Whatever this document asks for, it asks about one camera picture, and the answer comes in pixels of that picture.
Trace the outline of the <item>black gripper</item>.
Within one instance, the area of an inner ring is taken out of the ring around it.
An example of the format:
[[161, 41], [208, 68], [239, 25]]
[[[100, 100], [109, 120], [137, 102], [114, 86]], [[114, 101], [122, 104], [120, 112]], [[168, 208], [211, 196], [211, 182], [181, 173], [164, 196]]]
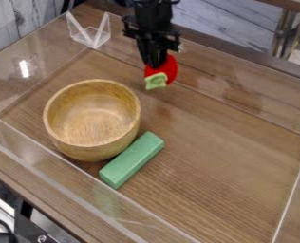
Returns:
[[153, 67], [165, 63], [169, 50], [180, 50], [181, 32], [172, 19], [170, 6], [137, 6], [134, 13], [122, 17], [124, 33], [137, 40], [141, 59]]

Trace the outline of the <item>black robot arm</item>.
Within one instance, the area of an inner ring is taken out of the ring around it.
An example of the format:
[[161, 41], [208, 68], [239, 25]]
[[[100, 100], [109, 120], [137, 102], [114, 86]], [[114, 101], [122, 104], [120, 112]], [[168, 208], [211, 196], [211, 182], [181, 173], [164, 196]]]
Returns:
[[180, 51], [181, 31], [172, 23], [173, 6], [181, 0], [133, 0], [134, 14], [122, 17], [124, 35], [137, 41], [141, 59], [158, 68], [168, 51]]

